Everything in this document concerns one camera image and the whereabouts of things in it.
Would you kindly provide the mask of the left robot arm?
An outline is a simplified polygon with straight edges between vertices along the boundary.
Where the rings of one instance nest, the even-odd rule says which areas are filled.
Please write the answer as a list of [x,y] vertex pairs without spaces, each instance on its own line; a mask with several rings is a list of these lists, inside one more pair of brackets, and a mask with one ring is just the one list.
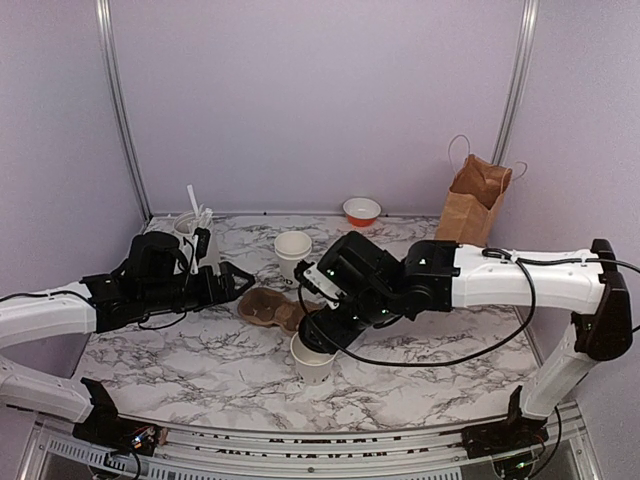
[[[67,334],[102,334],[158,315],[199,312],[233,302],[255,283],[252,274],[205,255],[210,233],[191,237],[152,231],[133,238],[128,257],[112,272],[38,293],[1,300],[4,348]],[[159,426],[120,416],[97,380],[65,379],[1,361],[1,402],[73,424],[75,438],[126,454],[154,453]]]

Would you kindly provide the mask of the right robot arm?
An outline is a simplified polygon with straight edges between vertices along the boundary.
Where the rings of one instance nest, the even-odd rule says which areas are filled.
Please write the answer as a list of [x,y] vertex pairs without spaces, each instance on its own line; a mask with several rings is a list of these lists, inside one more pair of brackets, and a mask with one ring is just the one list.
[[630,349],[634,328],[626,269],[604,239],[561,253],[421,240],[399,259],[352,232],[318,262],[296,265],[299,291],[326,302],[305,314],[299,337],[310,351],[347,353],[365,330],[427,311],[485,305],[569,311],[562,339],[535,377],[510,395],[506,417],[463,429],[469,458],[493,456],[545,440],[547,420],[564,397],[597,364]]

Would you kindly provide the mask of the white paper cup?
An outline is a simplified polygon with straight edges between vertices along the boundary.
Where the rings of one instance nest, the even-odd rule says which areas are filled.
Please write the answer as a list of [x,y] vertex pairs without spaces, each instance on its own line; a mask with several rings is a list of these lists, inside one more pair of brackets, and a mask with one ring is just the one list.
[[290,353],[297,373],[311,386],[318,386],[329,378],[336,359],[336,354],[317,353],[307,348],[298,333],[291,338]]

